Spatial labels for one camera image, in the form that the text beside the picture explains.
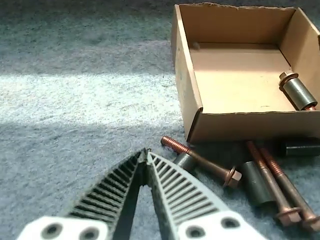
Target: bolt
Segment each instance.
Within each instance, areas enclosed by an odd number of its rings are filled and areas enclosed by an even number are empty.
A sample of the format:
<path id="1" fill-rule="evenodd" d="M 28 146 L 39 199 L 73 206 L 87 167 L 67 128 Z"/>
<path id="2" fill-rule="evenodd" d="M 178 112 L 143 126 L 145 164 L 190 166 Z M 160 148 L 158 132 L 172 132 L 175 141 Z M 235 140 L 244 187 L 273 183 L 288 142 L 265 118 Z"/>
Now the bolt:
<path id="1" fill-rule="evenodd" d="M 209 170 L 216 176 L 220 177 L 224 180 L 223 186 L 229 186 L 232 188 L 236 188 L 242 174 L 238 171 L 236 171 L 236 168 L 233 167 L 231 170 L 225 169 L 217 164 L 214 164 L 213 162 L 208 161 L 204 157 L 197 154 L 195 151 L 192 151 L 189 147 L 179 143 L 178 141 L 174 140 L 173 138 L 169 136 L 163 136 L 161 138 L 161 144 L 163 146 L 170 147 L 173 151 L 175 151 L 177 154 L 186 153 L 190 156 L 192 156 L 203 168 Z"/>
<path id="2" fill-rule="evenodd" d="M 298 192 L 287 175 L 282 171 L 281 167 L 278 165 L 269 151 L 265 147 L 261 147 L 260 151 L 281 187 L 286 191 L 294 204 L 301 208 L 301 214 L 303 216 L 302 226 L 310 231 L 320 231 L 320 216 L 317 216 L 312 211 L 310 206 Z"/>
<path id="3" fill-rule="evenodd" d="M 274 194 L 276 204 L 279 209 L 279 213 L 276 215 L 276 217 L 279 219 L 283 226 L 290 226 L 292 224 L 300 222 L 301 217 L 299 216 L 299 212 L 301 209 L 299 207 L 290 206 L 254 142 L 247 141 L 246 146 L 249 149 L 254 161 L 259 166 L 264 179 L 266 180 Z"/>

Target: bolt with sleeve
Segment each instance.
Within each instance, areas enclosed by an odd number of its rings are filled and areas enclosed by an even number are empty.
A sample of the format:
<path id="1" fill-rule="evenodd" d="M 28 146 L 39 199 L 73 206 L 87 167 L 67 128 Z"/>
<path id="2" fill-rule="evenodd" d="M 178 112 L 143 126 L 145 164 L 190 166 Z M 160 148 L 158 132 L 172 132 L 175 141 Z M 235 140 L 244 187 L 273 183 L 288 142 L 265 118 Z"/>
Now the bolt with sleeve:
<path id="1" fill-rule="evenodd" d="M 274 177 L 277 179 L 279 185 L 288 194 L 293 203 L 297 207 L 301 208 L 300 213 L 303 216 L 303 227 L 314 232 L 320 231 L 320 216 L 317 216 L 313 212 L 313 210 L 298 192 L 293 183 L 289 180 L 287 175 L 282 171 L 281 167 L 278 165 L 269 151 L 265 147 L 261 147 L 259 150 L 262 153 L 266 164 L 269 166 Z"/>
<path id="2" fill-rule="evenodd" d="M 281 191 L 279 185 L 277 184 L 274 176 L 270 172 L 269 168 L 267 167 L 263 157 L 261 156 L 259 150 L 255 146 L 253 141 L 247 141 L 246 146 L 249 149 L 252 158 L 255 160 L 257 165 L 260 168 L 264 179 L 268 183 L 271 191 L 274 194 L 279 213 L 276 217 L 282 223 L 283 226 L 290 226 L 292 224 L 298 223 L 301 221 L 301 217 L 299 216 L 300 208 L 299 207 L 291 207 L 289 202 L 287 201 L 285 195 Z"/>
<path id="3" fill-rule="evenodd" d="M 231 170 L 228 170 L 213 162 L 210 162 L 204 157 L 197 154 L 195 151 L 191 150 L 189 147 L 179 143 L 178 141 L 174 140 L 169 136 L 163 136 L 160 142 L 163 146 L 170 147 L 177 154 L 186 153 L 192 156 L 198 163 L 198 165 L 200 165 L 202 168 L 210 171 L 217 177 L 223 179 L 223 186 L 229 186 L 232 188 L 236 188 L 238 186 L 242 174 L 236 171 L 235 167 L 233 167 Z"/>
<path id="4" fill-rule="evenodd" d="M 298 73 L 290 71 L 281 73 L 279 76 L 280 90 L 286 93 L 297 110 L 315 111 L 318 102 L 298 76 Z"/>

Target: cylindrical spacer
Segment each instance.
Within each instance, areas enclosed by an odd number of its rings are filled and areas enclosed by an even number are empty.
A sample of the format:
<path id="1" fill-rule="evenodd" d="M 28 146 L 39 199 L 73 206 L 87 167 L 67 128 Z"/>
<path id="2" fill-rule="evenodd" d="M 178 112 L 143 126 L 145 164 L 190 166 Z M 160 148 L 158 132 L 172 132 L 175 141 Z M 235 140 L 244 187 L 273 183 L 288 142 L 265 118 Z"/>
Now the cylindrical spacer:
<path id="1" fill-rule="evenodd" d="M 173 163 L 189 173 L 191 173 L 197 165 L 195 159 L 185 152 L 179 154 Z"/>
<path id="2" fill-rule="evenodd" d="M 245 162 L 240 167 L 240 171 L 244 189 L 252 205 L 261 207 L 264 204 L 276 203 L 274 194 L 254 161 Z"/>
<path id="3" fill-rule="evenodd" d="M 276 150 L 282 157 L 320 155 L 320 139 L 315 137 L 280 139 L 276 145 Z"/>
<path id="4" fill-rule="evenodd" d="M 286 93 L 296 109 L 306 110 L 315 107 L 318 102 L 294 72 L 283 72 L 280 76 L 280 89 Z"/>

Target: carpet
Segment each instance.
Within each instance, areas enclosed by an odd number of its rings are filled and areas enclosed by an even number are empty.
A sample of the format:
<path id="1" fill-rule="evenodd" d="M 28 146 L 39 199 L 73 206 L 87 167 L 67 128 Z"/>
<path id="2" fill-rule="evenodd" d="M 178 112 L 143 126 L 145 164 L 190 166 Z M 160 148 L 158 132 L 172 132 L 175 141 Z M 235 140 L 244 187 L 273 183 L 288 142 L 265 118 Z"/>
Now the carpet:
<path id="1" fill-rule="evenodd" d="M 302 7 L 320 28 L 319 1 L 219 0 Z M 0 3 L 0 239 L 57 215 L 113 164 L 143 147 L 168 158 L 162 135 L 183 143 L 170 50 L 170 0 L 3 0 Z M 199 146 L 229 166 L 237 142 Z M 319 159 L 280 159 L 320 214 Z M 319 239 L 254 211 L 241 189 L 198 178 L 270 240 Z M 150 189 L 140 189 L 131 239 L 161 239 Z"/>

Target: open cardboard box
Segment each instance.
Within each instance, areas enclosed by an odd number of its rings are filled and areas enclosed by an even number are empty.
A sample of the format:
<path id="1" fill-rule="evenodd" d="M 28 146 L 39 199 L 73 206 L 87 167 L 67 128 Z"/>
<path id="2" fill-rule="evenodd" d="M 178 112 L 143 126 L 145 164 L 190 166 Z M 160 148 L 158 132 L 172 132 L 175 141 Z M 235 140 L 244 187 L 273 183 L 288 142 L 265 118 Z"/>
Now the open cardboard box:
<path id="1" fill-rule="evenodd" d="M 300 8 L 174 6 L 171 47 L 187 141 L 320 137 L 320 111 L 279 89 L 292 69 L 320 101 L 319 31 Z"/>

